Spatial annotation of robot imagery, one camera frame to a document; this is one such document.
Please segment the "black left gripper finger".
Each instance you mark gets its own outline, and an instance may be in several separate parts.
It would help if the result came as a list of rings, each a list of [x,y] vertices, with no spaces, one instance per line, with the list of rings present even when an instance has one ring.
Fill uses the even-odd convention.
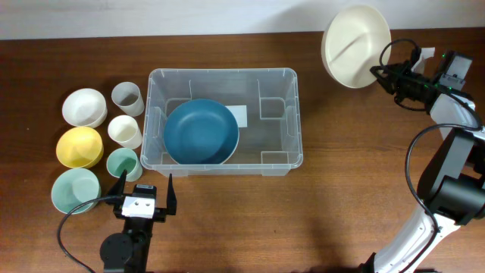
[[[127,169],[124,169],[118,178],[117,182],[111,187],[107,193],[105,202],[111,206],[116,206],[124,198],[124,186],[127,178]]]
[[[168,178],[166,207],[159,209],[159,212],[163,216],[177,214],[177,198],[174,191],[172,174],[170,174]]]

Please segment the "dark blue bowl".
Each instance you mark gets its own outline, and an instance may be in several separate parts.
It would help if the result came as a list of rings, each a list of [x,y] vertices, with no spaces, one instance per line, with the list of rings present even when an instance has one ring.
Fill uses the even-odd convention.
[[[180,165],[225,163],[239,144],[239,126],[232,112],[219,102],[184,102],[168,116],[164,146]]]

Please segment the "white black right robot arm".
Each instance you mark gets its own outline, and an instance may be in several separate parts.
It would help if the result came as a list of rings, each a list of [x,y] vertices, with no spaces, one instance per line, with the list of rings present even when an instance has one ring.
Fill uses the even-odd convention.
[[[416,209],[389,245],[360,264],[359,272],[417,272],[440,241],[484,217],[484,124],[472,97],[462,92],[472,60],[447,51],[436,75],[429,79],[414,71],[423,53],[415,45],[410,60],[370,69],[397,105],[404,99],[419,101],[435,124],[418,133],[406,152],[405,179],[418,203]],[[414,185],[411,153],[432,130],[440,130],[443,142]]]

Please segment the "cream white bowl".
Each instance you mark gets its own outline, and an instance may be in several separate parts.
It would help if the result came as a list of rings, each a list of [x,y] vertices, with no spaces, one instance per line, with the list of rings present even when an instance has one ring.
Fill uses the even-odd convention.
[[[324,31],[321,59],[336,82],[359,89],[376,80],[370,69],[379,58],[389,61],[390,53],[382,50],[390,42],[384,16],[370,5],[354,5],[341,10]]]

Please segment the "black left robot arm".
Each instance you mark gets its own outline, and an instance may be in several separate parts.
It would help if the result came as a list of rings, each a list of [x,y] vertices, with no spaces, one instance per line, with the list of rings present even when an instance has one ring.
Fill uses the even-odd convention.
[[[108,191],[115,199],[114,216],[124,220],[120,233],[108,236],[100,247],[104,272],[145,272],[149,257],[152,229],[155,222],[164,223],[166,217],[177,213],[177,198],[172,179],[168,179],[166,206],[156,206],[157,187],[137,184],[131,194],[124,192],[127,170]]]

